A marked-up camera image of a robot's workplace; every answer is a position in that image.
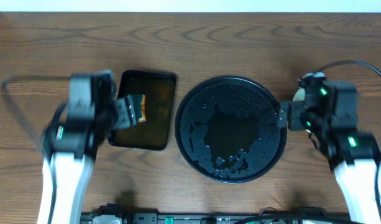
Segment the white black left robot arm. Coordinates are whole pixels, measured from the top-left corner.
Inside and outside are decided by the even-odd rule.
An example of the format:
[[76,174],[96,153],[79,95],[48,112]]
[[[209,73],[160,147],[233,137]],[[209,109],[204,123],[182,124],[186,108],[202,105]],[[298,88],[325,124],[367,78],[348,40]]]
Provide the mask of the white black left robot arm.
[[71,75],[68,101],[57,108],[42,135],[38,223],[79,223],[98,147],[112,132],[146,120],[145,95],[115,95],[109,70]]

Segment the light blue plate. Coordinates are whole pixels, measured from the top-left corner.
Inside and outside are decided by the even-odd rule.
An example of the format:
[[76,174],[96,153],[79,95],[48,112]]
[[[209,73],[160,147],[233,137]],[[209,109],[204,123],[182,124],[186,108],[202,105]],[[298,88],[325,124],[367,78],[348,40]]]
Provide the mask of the light blue plate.
[[304,88],[299,88],[293,97],[293,101],[304,101],[306,98],[306,91]]

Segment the green yellow sponge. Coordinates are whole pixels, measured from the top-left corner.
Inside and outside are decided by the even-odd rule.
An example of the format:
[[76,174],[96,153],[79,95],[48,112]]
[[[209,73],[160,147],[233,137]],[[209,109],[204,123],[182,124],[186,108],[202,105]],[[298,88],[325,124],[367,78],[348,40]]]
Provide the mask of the green yellow sponge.
[[145,102],[146,97],[143,94],[132,95],[134,111],[138,123],[146,121]]

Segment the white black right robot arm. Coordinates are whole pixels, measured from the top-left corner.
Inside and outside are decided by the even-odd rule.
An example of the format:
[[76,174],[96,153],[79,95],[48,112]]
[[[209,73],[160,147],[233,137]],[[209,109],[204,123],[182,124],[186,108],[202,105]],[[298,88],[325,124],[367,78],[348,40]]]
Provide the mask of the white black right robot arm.
[[357,128],[356,87],[329,81],[322,72],[308,73],[298,84],[294,98],[280,102],[278,127],[308,132],[328,160],[352,221],[381,223],[381,152],[374,135]]

